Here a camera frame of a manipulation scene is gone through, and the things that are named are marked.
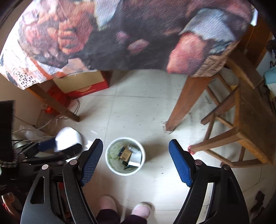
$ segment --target wooden chair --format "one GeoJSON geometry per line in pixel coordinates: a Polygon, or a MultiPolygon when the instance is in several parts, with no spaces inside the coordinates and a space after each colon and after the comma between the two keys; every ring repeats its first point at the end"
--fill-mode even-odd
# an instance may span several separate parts
{"type": "MultiPolygon", "coordinates": [[[[244,79],[254,89],[262,81],[262,77],[256,71],[257,66],[266,53],[266,45],[271,40],[272,33],[265,21],[258,16],[257,25],[249,25],[240,43],[227,59],[226,65],[239,78],[244,79]]],[[[181,91],[179,99],[165,125],[166,131],[173,131],[189,112],[203,91],[206,89],[216,105],[219,101],[208,87],[213,77],[188,77],[181,91]]],[[[231,92],[224,79],[217,76],[223,85],[231,92]]]]}
{"type": "Polygon", "coordinates": [[[269,105],[263,101],[257,89],[252,89],[246,81],[240,79],[239,85],[212,112],[201,120],[202,124],[209,123],[203,142],[190,146],[190,150],[204,150],[231,167],[255,166],[263,163],[273,164],[276,147],[276,116],[269,105]],[[226,111],[234,105],[235,120],[231,124],[223,117],[226,111]],[[230,130],[209,138],[215,120],[220,121],[230,130]],[[232,142],[242,145],[239,160],[232,162],[210,149],[232,142]],[[256,159],[243,161],[245,149],[256,159]]]}

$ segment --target chair leg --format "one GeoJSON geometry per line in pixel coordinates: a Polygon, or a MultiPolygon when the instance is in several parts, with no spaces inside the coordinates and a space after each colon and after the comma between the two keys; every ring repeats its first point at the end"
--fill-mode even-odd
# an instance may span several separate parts
{"type": "Polygon", "coordinates": [[[219,105],[219,100],[217,99],[217,97],[215,96],[215,94],[213,93],[213,91],[210,89],[209,86],[207,86],[206,88],[207,92],[209,93],[211,99],[213,100],[213,102],[215,103],[215,105],[219,105]]]}
{"type": "Polygon", "coordinates": [[[215,153],[214,151],[208,149],[208,150],[205,150],[205,152],[208,153],[209,155],[211,155],[211,156],[217,158],[218,160],[222,161],[223,163],[229,165],[230,167],[233,166],[233,162],[232,162],[232,161],[230,161],[230,160],[224,158],[223,156],[221,156],[221,155],[215,153]]]}
{"type": "Polygon", "coordinates": [[[259,166],[263,165],[265,163],[262,163],[258,159],[251,159],[251,160],[244,160],[244,161],[236,161],[232,162],[232,168],[242,168],[242,167],[250,167],[250,166],[259,166]]]}
{"type": "Polygon", "coordinates": [[[215,123],[215,114],[212,115],[212,120],[209,123],[208,129],[207,129],[205,137],[204,137],[204,141],[206,141],[207,139],[210,138],[214,123],[215,123]]]}
{"type": "Polygon", "coordinates": [[[190,150],[193,152],[203,151],[227,145],[238,140],[241,140],[241,138],[238,136],[238,127],[235,127],[213,138],[191,145],[190,150]]]}
{"type": "Polygon", "coordinates": [[[178,101],[166,123],[166,131],[173,131],[180,124],[212,79],[213,77],[187,77],[178,101]]]}
{"type": "Polygon", "coordinates": [[[224,87],[229,91],[232,92],[230,86],[228,86],[227,82],[224,80],[224,78],[222,77],[222,75],[220,73],[217,73],[216,76],[219,78],[219,80],[221,81],[221,83],[224,85],[224,87]]]}
{"type": "Polygon", "coordinates": [[[218,120],[219,122],[221,122],[222,124],[224,124],[228,128],[233,128],[234,127],[233,124],[231,124],[229,121],[225,120],[221,116],[216,116],[216,120],[218,120]]]}
{"type": "Polygon", "coordinates": [[[243,157],[244,157],[244,153],[245,153],[245,147],[241,147],[241,153],[240,153],[240,156],[239,156],[239,160],[238,161],[242,161],[243,160],[243,157]]]}
{"type": "Polygon", "coordinates": [[[215,109],[212,110],[205,118],[201,120],[202,124],[207,124],[212,118],[212,114],[215,113],[216,116],[224,114],[226,111],[230,110],[235,105],[235,92],[238,87],[234,89],[215,109]]]}
{"type": "Polygon", "coordinates": [[[51,97],[47,92],[45,92],[42,88],[40,88],[37,84],[30,86],[27,88],[32,94],[37,96],[42,102],[49,105],[53,109],[55,109],[60,114],[72,119],[73,121],[79,122],[80,117],[75,115],[72,111],[62,105],[60,102],[51,97]]]}

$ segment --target pink slipper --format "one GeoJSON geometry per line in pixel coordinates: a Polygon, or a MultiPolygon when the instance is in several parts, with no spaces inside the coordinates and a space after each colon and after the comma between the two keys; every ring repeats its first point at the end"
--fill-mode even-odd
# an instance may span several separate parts
{"type": "Polygon", "coordinates": [[[115,201],[113,200],[112,197],[107,196],[107,195],[102,196],[100,198],[99,203],[100,203],[100,210],[102,210],[102,209],[112,209],[112,210],[117,212],[116,203],[115,203],[115,201]]]}
{"type": "Polygon", "coordinates": [[[147,219],[150,216],[151,210],[152,210],[152,208],[149,204],[139,203],[134,206],[131,214],[147,219]]]}

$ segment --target tiled floor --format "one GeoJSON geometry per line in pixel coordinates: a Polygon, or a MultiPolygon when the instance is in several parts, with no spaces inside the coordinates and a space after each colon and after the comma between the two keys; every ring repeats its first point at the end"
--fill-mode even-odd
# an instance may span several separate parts
{"type": "MultiPolygon", "coordinates": [[[[118,176],[112,173],[101,157],[92,180],[84,187],[86,199],[94,214],[98,212],[98,199],[102,195],[113,196],[117,200],[122,218],[128,215],[133,206],[141,201],[150,202],[154,211],[148,219],[149,224],[173,223],[187,196],[189,188],[182,183],[168,152],[168,143],[176,138],[184,150],[191,144],[202,141],[207,126],[200,120],[215,104],[207,92],[193,106],[183,122],[172,133],[164,132],[164,123],[185,83],[186,76],[167,74],[159,70],[136,70],[128,73],[114,72],[112,86],[80,98],[79,115],[81,122],[58,121],[58,128],[70,126],[81,132],[89,147],[95,138],[102,139],[104,152],[108,144],[118,137],[132,137],[139,141],[146,151],[143,168],[131,176],[118,176]]],[[[228,76],[229,82],[235,79],[228,76]]],[[[212,89],[221,100],[227,91],[216,80],[212,89]]],[[[226,114],[233,119],[233,109],[226,114]]],[[[216,122],[212,136],[227,128],[216,122]]],[[[219,154],[237,159],[240,145],[233,143],[215,149],[219,154]]],[[[246,152],[245,158],[252,155],[246,152]]],[[[210,166],[220,166],[220,161],[198,152],[195,159],[201,159],[210,166]]],[[[252,168],[233,169],[244,193],[248,209],[255,204],[255,195],[262,190],[265,205],[276,189],[276,168],[266,165],[252,168]]],[[[198,222],[202,221],[208,209],[212,186],[208,186],[206,198],[198,222]]]]}

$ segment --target wooden stool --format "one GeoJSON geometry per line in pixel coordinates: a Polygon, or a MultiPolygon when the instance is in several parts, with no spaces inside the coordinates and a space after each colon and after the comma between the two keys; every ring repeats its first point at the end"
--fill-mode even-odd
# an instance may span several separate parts
{"type": "Polygon", "coordinates": [[[276,117],[270,107],[263,101],[257,89],[252,89],[244,80],[221,102],[212,112],[201,120],[209,123],[204,140],[190,146],[190,150],[204,150],[231,167],[247,167],[262,163],[273,164],[276,148],[276,117]],[[226,111],[236,105],[234,124],[221,117],[226,111]],[[209,138],[215,120],[220,121],[230,130],[209,138]],[[232,142],[242,145],[239,160],[232,162],[210,149],[232,142]],[[245,149],[256,159],[243,161],[245,149]]]}

